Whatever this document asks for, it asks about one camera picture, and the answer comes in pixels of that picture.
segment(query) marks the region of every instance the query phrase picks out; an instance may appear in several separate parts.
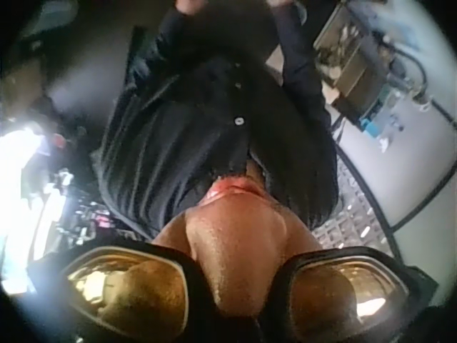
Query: person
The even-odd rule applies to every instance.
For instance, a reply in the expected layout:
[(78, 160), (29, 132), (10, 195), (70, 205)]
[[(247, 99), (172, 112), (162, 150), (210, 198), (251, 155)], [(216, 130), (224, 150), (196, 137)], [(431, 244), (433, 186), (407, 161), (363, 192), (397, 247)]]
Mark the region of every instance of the person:
[(137, 56), (101, 147), (100, 191), (122, 221), (190, 256), (220, 313), (255, 317), (338, 199), (313, 42), (292, 0), (267, 0), (283, 84), (239, 51), (193, 46), (205, 0), (176, 0)]

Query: cable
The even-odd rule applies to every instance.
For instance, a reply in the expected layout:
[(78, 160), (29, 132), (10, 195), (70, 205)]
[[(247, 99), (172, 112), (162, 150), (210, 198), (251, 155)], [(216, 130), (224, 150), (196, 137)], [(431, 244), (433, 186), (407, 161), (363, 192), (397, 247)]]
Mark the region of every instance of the cable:
[(421, 71), (422, 74), (422, 86), (421, 86), (421, 91), (418, 93), (419, 94), (424, 94), (428, 88), (428, 77), (425, 68), (423, 67), (422, 63), (413, 55), (408, 54), (407, 52), (404, 52), (403, 50), (397, 48), (393, 44), (388, 44), (384, 43), (388, 48), (392, 49), (396, 54), (406, 57), (410, 61), (412, 61)]
[(457, 131), (457, 122), (456, 119), (451, 116), (435, 99), (431, 100), (431, 104), (436, 108), (438, 112), (443, 116), (443, 118)]

